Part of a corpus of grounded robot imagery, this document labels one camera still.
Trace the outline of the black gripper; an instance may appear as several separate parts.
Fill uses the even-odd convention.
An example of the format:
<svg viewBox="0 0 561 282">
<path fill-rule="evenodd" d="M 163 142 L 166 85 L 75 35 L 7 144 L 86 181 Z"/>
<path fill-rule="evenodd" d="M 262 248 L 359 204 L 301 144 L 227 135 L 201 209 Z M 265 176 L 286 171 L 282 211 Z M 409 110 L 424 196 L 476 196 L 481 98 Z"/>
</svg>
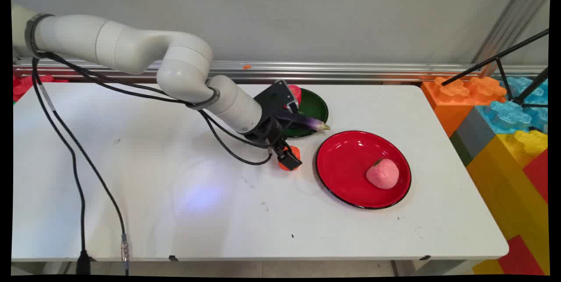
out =
<svg viewBox="0 0 561 282">
<path fill-rule="evenodd" d="M 282 170 L 293 171 L 302 165 L 301 152 L 286 143 L 284 130 L 287 128 L 287 119 L 270 117 L 244 134 L 244 138 L 258 148 L 272 147 L 277 156 L 282 157 Z"/>
</svg>

